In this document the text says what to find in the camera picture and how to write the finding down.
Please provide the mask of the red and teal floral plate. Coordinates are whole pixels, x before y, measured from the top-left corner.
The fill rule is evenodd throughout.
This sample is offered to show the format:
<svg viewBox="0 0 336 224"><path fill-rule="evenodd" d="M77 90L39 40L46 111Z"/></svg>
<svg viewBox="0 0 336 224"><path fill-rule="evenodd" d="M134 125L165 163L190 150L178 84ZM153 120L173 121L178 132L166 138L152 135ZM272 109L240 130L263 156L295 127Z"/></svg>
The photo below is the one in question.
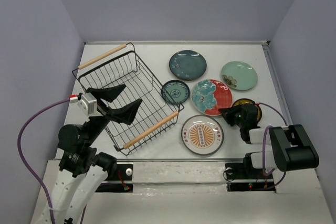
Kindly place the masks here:
<svg viewBox="0 0 336 224"><path fill-rule="evenodd" d="M220 109L228 109L233 104L229 87L214 79L198 82L191 92L191 100L199 112L208 116L219 116Z"/></svg>

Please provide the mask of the white orange sunburst plate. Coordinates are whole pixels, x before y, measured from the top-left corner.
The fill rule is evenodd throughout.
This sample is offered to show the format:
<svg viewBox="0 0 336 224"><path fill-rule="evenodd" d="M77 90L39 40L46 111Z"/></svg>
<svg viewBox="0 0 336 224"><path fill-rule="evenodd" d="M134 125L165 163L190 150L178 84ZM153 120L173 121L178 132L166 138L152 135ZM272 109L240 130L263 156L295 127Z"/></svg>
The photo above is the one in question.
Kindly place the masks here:
<svg viewBox="0 0 336 224"><path fill-rule="evenodd" d="M224 131L213 118L195 115L187 119L181 128L184 146L193 154L210 156L224 143Z"/></svg>

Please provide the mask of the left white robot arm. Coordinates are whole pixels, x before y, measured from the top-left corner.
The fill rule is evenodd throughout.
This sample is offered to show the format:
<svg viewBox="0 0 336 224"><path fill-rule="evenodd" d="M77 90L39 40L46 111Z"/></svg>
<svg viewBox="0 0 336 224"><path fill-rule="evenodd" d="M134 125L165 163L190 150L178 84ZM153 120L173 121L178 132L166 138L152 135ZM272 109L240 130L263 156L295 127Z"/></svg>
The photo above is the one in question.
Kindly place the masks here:
<svg viewBox="0 0 336 224"><path fill-rule="evenodd" d="M115 176L117 160L92 147L94 141L110 122L131 125L142 99L119 109L107 102L114 101L126 88L120 84L111 88L88 88L87 93L71 95L88 116L82 124L64 125L58 133L58 148L63 150L53 191L37 223L77 223L93 193L100 184Z"/></svg>

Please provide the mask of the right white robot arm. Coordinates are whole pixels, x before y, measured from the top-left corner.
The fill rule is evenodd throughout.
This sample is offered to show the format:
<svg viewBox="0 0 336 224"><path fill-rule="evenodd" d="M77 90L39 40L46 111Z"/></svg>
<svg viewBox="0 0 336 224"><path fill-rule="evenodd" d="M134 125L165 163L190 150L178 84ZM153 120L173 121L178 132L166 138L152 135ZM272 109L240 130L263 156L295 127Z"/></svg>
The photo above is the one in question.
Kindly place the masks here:
<svg viewBox="0 0 336 224"><path fill-rule="evenodd" d="M243 103L219 109L230 126L239 128L241 139L249 145L261 145L260 152L248 153L249 161L242 164L241 171L248 178L273 170L282 172L317 168L319 155L301 124L285 126L258 125L258 103Z"/></svg>

